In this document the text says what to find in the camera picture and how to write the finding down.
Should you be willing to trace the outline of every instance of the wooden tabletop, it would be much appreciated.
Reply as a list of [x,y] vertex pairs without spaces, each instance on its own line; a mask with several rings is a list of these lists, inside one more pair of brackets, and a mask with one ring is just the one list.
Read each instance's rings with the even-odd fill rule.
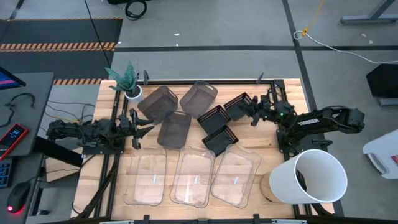
[[[301,82],[299,79],[285,79],[285,89],[287,99],[290,104],[295,106],[298,114],[308,112],[307,104]],[[109,119],[112,112],[115,91],[110,89],[110,85],[116,83],[112,80],[101,82],[96,102],[94,119]],[[174,92],[179,100],[189,90],[191,85],[167,85]],[[144,96],[148,96],[159,86],[148,85],[142,86]],[[260,96],[266,93],[267,85],[214,85],[218,89],[218,95],[210,109],[216,105],[223,105],[234,97],[246,92],[250,97],[254,95]],[[121,95],[118,113],[121,112],[124,95]],[[135,105],[129,103],[129,108],[135,108],[140,118],[145,116],[136,108]],[[163,201],[158,206],[150,205],[128,205],[125,203],[126,191],[131,189],[131,170],[136,164],[132,164],[132,158],[139,155],[139,151],[132,148],[131,138],[126,139],[126,150],[121,156],[119,163],[119,172],[116,182],[116,192],[114,197],[112,219],[113,220],[142,220],[144,215],[150,215],[150,219],[219,219],[219,218],[252,218],[253,214],[260,214],[261,218],[292,218],[294,213],[291,205],[283,203],[268,202],[260,193],[259,182],[263,174],[270,172],[274,167],[281,164],[284,159],[278,150],[275,132],[277,126],[271,122],[260,121],[256,127],[250,126],[251,119],[244,117],[236,122],[230,122],[228,126],[238,137],[237,145],[248,151],[255,152],[261,157],[261,164],[257,170],[254,183],[249,195],[249,202],[245,208],[236,208],[224,201],[221,201],[210,194],[208,205],[205,208],[196,208],[189,205],[173,203],[170,199],[175,170],[178,162],[177,150],[166,150],[167,152],[167,168],[165,176],[165,189]],[[161,147],[157,143],[161,124],[158,124],[150,131],[144,139],[140,140],[142,147]],[[202,139],[206,137],[206,133],[200,127],[195,119],[192,119],[188,138],[185,147],[205,147]],[[109,168],[112,165],[112,156],[109,162]],[[221,162],[222,155],[215,160],[214,174]],[[101,167],[103,156],[97,155],[89,161],[81,170],[78,187],[75,195],[75,208],[82,211],[92,196],[98,189],[100,181]],[[101,207],[101,215],[105,214],[106,202],[108,200],[108,190],[104,194],[103,206]]]

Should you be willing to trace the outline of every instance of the red device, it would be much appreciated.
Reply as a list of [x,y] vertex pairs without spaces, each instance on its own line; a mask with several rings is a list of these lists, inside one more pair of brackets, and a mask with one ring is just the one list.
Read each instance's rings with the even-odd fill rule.
[[15,124],[0,139],[0,161],[2,161],[10,152],[18,145],[18,143],[26,136],[29,130],[20,124]]

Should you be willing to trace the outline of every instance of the keyboard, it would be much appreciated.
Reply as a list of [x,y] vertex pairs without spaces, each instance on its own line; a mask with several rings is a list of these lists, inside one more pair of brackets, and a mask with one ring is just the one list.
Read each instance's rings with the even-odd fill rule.
[[11,184],[12,159],[0,161],[0,189],[7,188]]

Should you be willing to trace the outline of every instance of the desk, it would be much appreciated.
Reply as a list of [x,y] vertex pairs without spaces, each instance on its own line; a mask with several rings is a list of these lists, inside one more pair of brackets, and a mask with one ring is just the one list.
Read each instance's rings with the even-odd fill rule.
[[[249,96],[260,96],[264,94],[269,85],[256,84],[235,84],[233,85],[213,85],[218,89],[218,95],[210,109],[218,104],[223,105],[242,92],[246,92]],[[191,85],[173,85],[173,81],[169,80],[167,85],[179,99],[189,90]],[[298,114],[308,112],[307,104],[304,97],[303,88],[299,79],[285,79],[285,90],[289,103],[295,106]],[[94,119],[109,119],[112,112],[113,100],[115,92],[109,88],[115,85],[115,81],[106,80],[101,82],[94,113]],[[144,96],[148,96],[158,85],[142,86]],[[121,95],[118,113],[121,112],[124,97]],[[137,110],[140,118],[144,115]],[[113,202],[113,210],[111,214],[112,220],[142,220],[144,215],[150,215],[150,219],[166,220],[166,219],[241,219],[253,218],[253,214],[260,214],[261,218],[293,218],[294,213],[291,205],[282,203],[268,202],[260,193],[259,182],[263,174],[270,172],[274,167],[284,161],[283,155],[279,152],[275,132],[277,126],[271,122],[260,121],[256,127],[250,126],[250,120],[244,117],[236,122],[230,122],[228,126],[233,133],[239,138],[238,146],[245,147],[250,151],[256,152],[261,156],[261,165],[259,166],[253,187],[249,196],[249,203],[246,208],[236,208],[210,195],[209,203],[205,208],[195,208],[188,205],[173,203],[170,200],[170,191],[172,189],[174,174],[177,167],[178,151],[167,150],[167,168],[163,201],[158,206],[145,205],[126,205],[123,197],[126,192],[129,180],[129,169],[131,156],[135,153],[132,148],[131,138],[126,140],[126,149],[120,158],[119,171],[116,182],[116,191]],[[157,144],[157,137],[161,124],[158,124],[144,139],[141,140],[142,147],[161,147]],[[206,133],[195,119],[192,119],[186,146],[205,147],[202,139],[206,137]],[[214,173],[221,162],[221,156],[216,158]],[[80,172],[80,179],[75,195],[75,208],[82,211],[87,203],[91,200],[96,189],[98,189],[101,167],[103,164],[103,156],[96,156],[89,161]],[[108,192],[105,192],[103,203],[101,206],[101,216],[105,215],[106,204],[108,201]]]
[[42,166],[43,155],[38,152],[31,154],[31,152],[34,149],[45,105],[47,104],[47,100],[50,95],[54,74],[26,73],[15,74],[15,76],[26,82],[26,87],[0,90],[0,114],[2,115],[0,123],[3,124],[9,116],[9,110],[6,107],[3,107],[3,104],[8,103],[13,96],[20,93],[31,93],[35,96],[35,105],[34,108],[30,107],[30,97],[28,96],[21,96],[15,99],[14,103],[16,104],[16,109],[15,114],[11,119],[11,123],[9,126],[0,129],[0,136],[3,136],[15,123],[20,123],[29,129],[28,135],[9,154],[10,157],[24,156],[15,157],[13,160],[14,167],[12,171],[11,186],[6,189],[0,189],[0,198],[2,198],[2,202],[0,203],[0,217],[2,218],[2,222],[10,224],[25,223],[28,216],[30,209],[29,205],[32,202],[32,197],[35,191],[36,179],[32,179],[30,181],[31,186],[27,197],[27,206],[21,214],[10,214],[6,208],[6,200],[15,185],[25,182],[39,174],[39,170]]
[[[44,154],[56,159],[64,160],[70,164],[74,164],[78,167],[81,166],[81,155],[69,151],[61,146],[56,145],[53,142],[47,142],[45,139],[37,137],[37,132],[42,121],[43,113],[47,100],[50,96],[52,88],[52,82],[54,78],[53,73],[25,73],[15,74],[18,78],[26,82],[25,87],[13,88],[7,90],[0,90],[0,123],[5,123],[6,119],[10,114],[8,108],[4,107],[5,103],[20,94],[20,93],[31,93],[35,96],[34,107],[31,108],[31,100],[28,96],[20,96],[16,98],[13,103],[16,104],[15,114],[11,119],[10,125],[0,129],[0,136],[3,136],[15,123],[20,123],[29,129],[28,135],[15,147],[15,149],[8,155],[13,157],[12,167],[12,178],[11,185],[8,188],[0,189],[0,217],[2,222],[9,224],[25,223],[28,215],[35,215],[36,202],[39,202],[40,198],[40,187],[36,184],[41,167]],[[25,208],[22,213],[10,214],[7,211],[7,199],[11,190],[15,185],[25,182],[29,179],[30,190],[27,196]]]

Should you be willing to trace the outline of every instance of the orange striped tape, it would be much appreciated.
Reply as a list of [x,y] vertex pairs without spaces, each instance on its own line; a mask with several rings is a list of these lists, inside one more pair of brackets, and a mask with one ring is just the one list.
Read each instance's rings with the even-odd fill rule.
[[[122,20],[123,18],[121,17],[99,17],[99,18],[93,18],[93,20],[104,20],[104,19],[117,19],[117,20]],[[12,21],[59,21],[59,20],[90,20],[90,18],[64,18],[64,19],[58,19],[58,18],[20,18],[20,19],[12,19]]]
[[[116,43],[102,43],[104,50],[114,50]],[[69,52],[102,50],[100,43],[41,43],[41,44],[1,44],[0,52]]]
[[56,79],[54,85],[99,85],[103,78],[70,78]]

